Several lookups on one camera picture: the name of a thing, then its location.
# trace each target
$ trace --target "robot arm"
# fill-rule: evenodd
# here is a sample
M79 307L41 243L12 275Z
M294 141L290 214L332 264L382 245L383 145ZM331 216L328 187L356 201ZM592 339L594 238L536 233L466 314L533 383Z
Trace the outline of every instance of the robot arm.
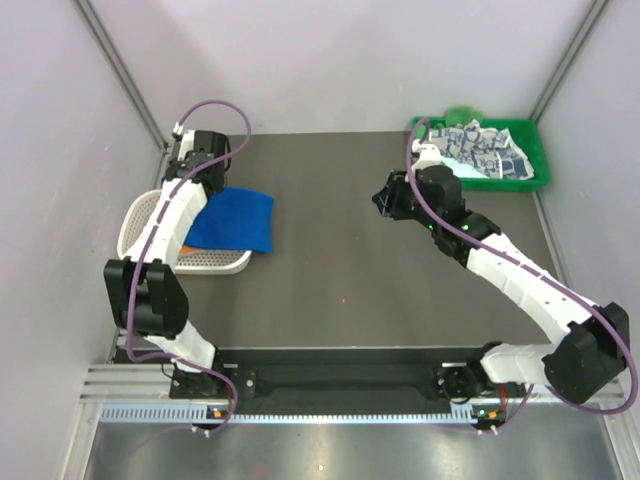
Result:
M193 221L208 198L221 192L226 183L223 165L207 168L190 180L185 181L184 177L226 153L229 142L226 136L216 132L180 133L155 210L124 259L107 262L104 277L115 322L120 328L126 328L132 273L144 256L136 295L135 333L179 359L212 368L218 363L216 348L204 340L188 320L189 302L174 271ZM153 241L145 254L151 236ZM181 362L175 364L184 372L199 372Z
M589 312L541 281L539 277L548 277L548 273L522 254L497 225L466 208L460 180L451 169L439 164L440 154L435 146L416 142L413 151L418 156L413 164L416 180L429 206L457 229L516 258L520 265L476 248L443 229L421 208L404 171L391 172L385 187L374 195L372 200L380 213L394 220L416 220L427 227L442 253L507 295L549 338L549 343L544 345L513 346L496 342L478 350L469 362L476 393L493 390L495 385L507 382L531 383L551 386L574 403L587 401L626 368L615 342ZM628 345L626 312L615 303L595 308Z

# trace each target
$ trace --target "gray wall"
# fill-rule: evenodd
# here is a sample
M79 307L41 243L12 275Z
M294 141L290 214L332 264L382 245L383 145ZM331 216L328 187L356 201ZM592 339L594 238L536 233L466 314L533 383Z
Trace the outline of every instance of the gray wall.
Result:
M616 0L540 129L552 184L543 202L571 281L631 315L640 359L640 3ZM640 420L640 403L634 410Z
M93 3L164 130L217 97L296 133L398 131L456 104L527 116L591 0Z
M0 45L0 477L45 479L113 338L102 267L158 152L70 1L5 3Z

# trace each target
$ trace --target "green crate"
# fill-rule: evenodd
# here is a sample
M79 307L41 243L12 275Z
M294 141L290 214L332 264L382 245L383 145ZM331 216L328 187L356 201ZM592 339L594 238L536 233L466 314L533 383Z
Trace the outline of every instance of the green crate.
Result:
M413 119L412 125L422 117ZM444 125L444 117L429 117L431 125ZM495 178L461 178L462 187L465 190L493 190L500 192L535 192L540 187L547 185L551 180L547 159L540 142L540 135L536 124L523 118L485 118L482 127L493 127L498 130L508 128L511 137L516 144L527 154L529 162L533 166L534 177L529 180L513 180L510 178L498 180ZM418 131L418 138L424 133Z

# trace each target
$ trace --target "white plastic basket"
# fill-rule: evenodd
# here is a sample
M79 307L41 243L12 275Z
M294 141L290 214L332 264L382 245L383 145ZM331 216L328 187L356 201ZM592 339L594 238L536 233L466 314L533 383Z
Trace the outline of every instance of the white plastic basket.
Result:
M140 195L129 207L124 219L120 236L118 237L117 252L120 259L134 244L142 233L142 229L149 221L161 190L151 190ZM176 273L191 275L230 275L244 269L251 258L250 251L236 250L206 250L201 253L180 255L176 265Z

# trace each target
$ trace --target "blue cloth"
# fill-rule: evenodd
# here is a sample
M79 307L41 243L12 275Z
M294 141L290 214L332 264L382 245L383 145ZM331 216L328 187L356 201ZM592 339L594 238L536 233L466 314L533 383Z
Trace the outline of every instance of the blue cloth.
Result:
M211 196L187 234L185 245L206 250L273 252L273 197L245 188L226 187Z

